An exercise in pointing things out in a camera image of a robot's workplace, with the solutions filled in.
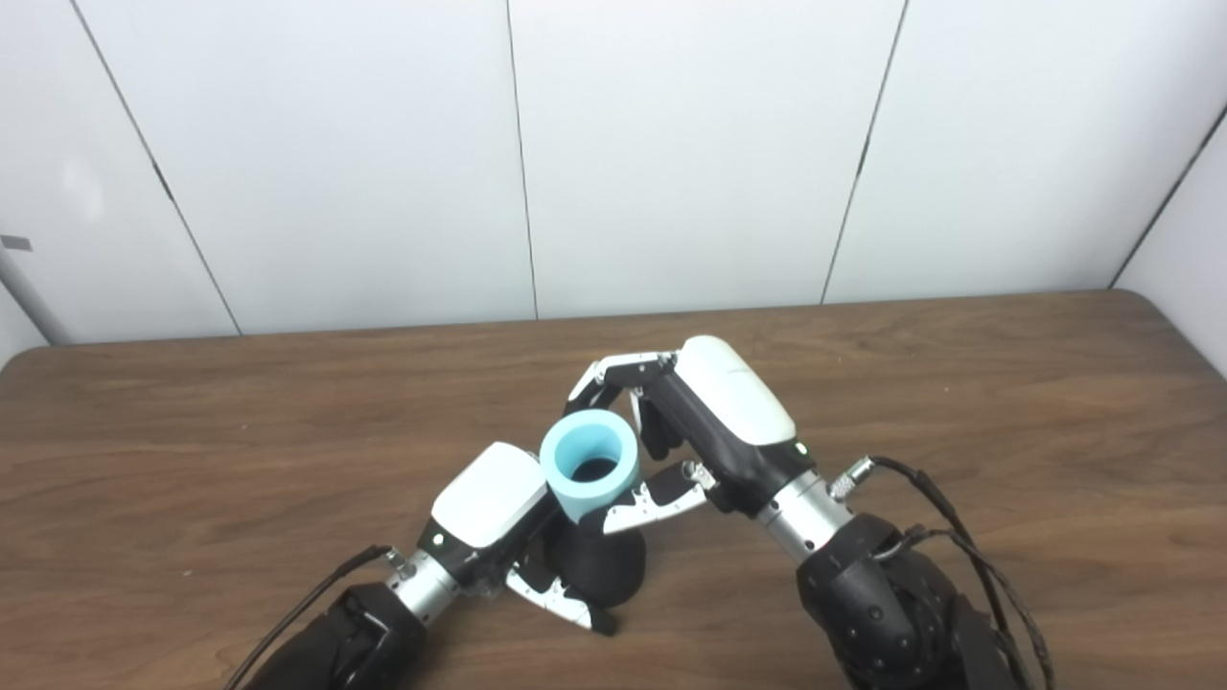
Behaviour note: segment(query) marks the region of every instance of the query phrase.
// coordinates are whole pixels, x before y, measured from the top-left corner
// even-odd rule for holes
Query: black object
[[[852,685],[1021,688],[967,598],[928,556],[904,546],[894,525],[860,513],[796,568],[801,604]]]
[[[390,589],[357,584],[279,647],[247,690],[393,690],[425,647],[426,626]]]
[[[298,616],[303,614],[303,611],[306,611],[312,604],[314,604],[315,599],[319,599],[320,595],[324,594],[324,592],[326,592],[331,586],[340,582],[342,577],[358,570],[363,565],[387,555],[390,551],[391,546],[371,545],[363,549],[362,551],[355,554],[353,556],[350,556],[341,565],[336,566],[336,570],[334,570],[328,577],[325,577],[319,584],[317,584],[315,588],[312,589],[306,597],[303,597],[302,602],[298,602],[298,604],[294,608],[290,609],[290,613],[286,614],[285,618],[282,618],[281,621],[277,622],[277,625],[272,626],[272,630],[270,630],[269,634],[265,635],[259,643],[256,643],[255,648],[252,649],[252,652],[247,656],[247,658],[243,659],[243,663],[240,663],[238,668],[234,669],[234,674],[231,675],[229,680],[226,681],[225,690],[234,690],[236,688],[238,688],[238,684],[247,675],[247,672],[252,670],[252,665],[254,665],[255,662],[260,658],[260,654],[263,654],[269,648],[269,646],[271,646],[272,642],[276,641],[276,638],[280,637],[281,634],[285,632],[287,627],[290,627],[290,624],[297,620]],[[310,638],[320,640],[321,636],[323,632],[320,630],[315,630],[312,632]]]
[[[647,554],[638,529],[594,534],[571,521],[558,521],[545,535],[546,565],[568,588],[602,609],[625,604],[639,591]]]

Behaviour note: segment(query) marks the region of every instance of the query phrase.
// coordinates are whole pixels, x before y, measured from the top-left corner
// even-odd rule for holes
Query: black cable
[[[904,537],[904,541],[907,543],[904,548],[914,546],[934,537],[950,538],[956,546],[967,554],[968,559],[971,559],[973,564],[983,566],[991,575],[993,580],[1001,586],[1001,591],[1005,592],[1006,598],[1010,599],[1010,605],[1012,605],[1014,610],[1018,613],[1018,618],[1022,619],[1023,627],[1027,629],[1027,636],[1031,638],[1032,651],[1036,653],[1036,661],[1039,662],[1039,670],[1044,674],[1044,688],[1048,690],[1056,690],[1056,672],[1053,668],[1052,654],[1048,653],[1048,642],[1044,641],[1044,634],[1040,632],[1039,625],[1036,622],[1036,619],[1032,618],[1031,610],[1027,608],[1027,604],[1023,603],[1022,595],[1018,594],[1018,591],[1010,583],[1010,580],[999,567],[993,565],[993,561],[977,549],[975,545],[952,529],[910,529]]]
[[[928,474],[917,470],[906,463],[901,463],[899,460],[883,455],[870,455],[869,459],[872,460],[875,465],[883,467],[908,478],[912,486],[920,491],[920,494],[923,494],[924,497],[928,498],[935,508],[937,508],[937,512],[941,513],[941,517],[946,518],[946,522],[955,528],[955,532],[966,539],[973,548],[975,546],[975,540],[972,539],[972,533],[968,532],[967,525],[963,524],[962,518],[958,517],[958,511],[956,511],[953,503],[946,498],[946,495],[941,492],[941,489],[937,489],[937,485],[929,479]],[[998,631],[1000,631],[1012,646],[1014,636],[1010,634],[1010,621],[1006,619],[1005,609],[1001,607],[1001,599],[998,597],[996,587],[993,586],[993,578],[989,576],[988,568],[984,565],[975,562],[975,559],[972,559],[972,567],[975,570],[975,576],[980,580],[980,586],[984,588],[984,597],[989,600],[989,610],[993,611],[993,620],[996,621]],[[1012,658],[1010,659],[1010,672],[1014,674],[1015,679],[1020,681],[1022,680],[1023,669]]]
[[[312,589],[306,598],[303,598],[302,602],[298,602],[298,605],[296,605],[293,609],[290,610],[288,614],[286,614],[286,618],[281,619],[281,622],[272,626],[272,630],[270,630],[269,634],[264,636],[264,640],[260,640],[260,643],[256,645],[254,649],[252,649],[252,653],[248,654],[247,658],[243,659],[243,663],[239,664],[239,667],[234,670],[234,675],[232,675],[231,679],[226,683],[225,690],[234,690],[236,688],[238,688],[238,684],[243,680],[243,676],[247,675],[249,670],[252,670],[252,667],[260,658],[260,654],[263,654],[269,648],[269,646],[272,645],[274,641],[276,641],[277,636],[280,636],[282,632],[286,631],[287,627],[290,627],[290,624],[292,624],[298,616],[301,616],[303,611],[309,609],[310,605],[315,603],[315,599],[319,599],[320,595],[324,592],[326,592],[329,587],[336,584],[341,578],[358,570],[360,567],[369,564],[371,561],[385,556],[389,551],[391,551],[391,546],[371,545],[363,549],[362,552],[355,554],[351,559],[339,565],[336,570],[333,571],[333,575],[329,575],[328,577],[324,578],[323,582],[317,584],[315,588]]]

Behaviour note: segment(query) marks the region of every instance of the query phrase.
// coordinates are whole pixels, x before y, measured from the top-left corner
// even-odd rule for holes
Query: black fingertip
[[[593,511],[579,518],[579,532],[588,537],[605,534],[605,511]]]
[[[604,635],[605,637],[614,637],[617,632],[617,619],[605,609],[598,609],[596,607],[589,607],[588,613],[593,619],[593,632]]]

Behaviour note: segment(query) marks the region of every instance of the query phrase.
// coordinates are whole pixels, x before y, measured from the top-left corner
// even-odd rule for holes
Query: white wall panel
[[[817,302],[901,9],[510,0],[541,316]]]
[[[1220,125],[1117,286],[1150,298],[1227,376],[1227,128]]]
[[[0,285],[0,370],[15,355],[39,345],[47,345],[43,334],[29,322],[12,295]]]
[[[0,2],[0,235],[58,340],[236,333],[64,0]]]
[[[828,302],[1106,287],[1227,102],[1227,2],[912,2]]]
[[[531,318],[503,0],[83,0],[245,333]]]

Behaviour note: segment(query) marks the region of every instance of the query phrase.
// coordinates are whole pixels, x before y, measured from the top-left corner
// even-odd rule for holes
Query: robotic hand
[[[888,458],[865,458],[826,483],[779,400],[718,338],[691,338],[672,352],[599,360],[571,392],[563,414],[607,408],[623,389],[654,459],[687,442],[699,462],[674,464],[633,486],[609,508],[584,516],[582,528],[614,533],[710,501],[721,512],[757,519],[798,564],[801,603],[858,690],[1031,688],[990,575],[1016,608],[1021,602],[923,473]],[[910,473],[955,530],[902,534],[882,518],[854,514],[845,500],[879,465]],[[934,534],[950,535],[973,556],[998,614],[996,630],[931,560],[912,549]],[[1023,618],[1052,688],[1043,638]]]
[[[426,645],[427,627],[461,594],[493,597],[508,589],[580,627],[612,635],[615,621],[602,609],[529,556],[528,549],[553,521],[558,502],[531,454],[494,443],[434,500],[431,519],[405,557],[372,548],[393,575],[383,583],[346,589],[328,609],[269,657],[248,690],[390,690],[412,670]],[[274,630],[236,672],[236,688],[276,632],[306,609],[342,571],[371,557],[356,557],[326,580]]]

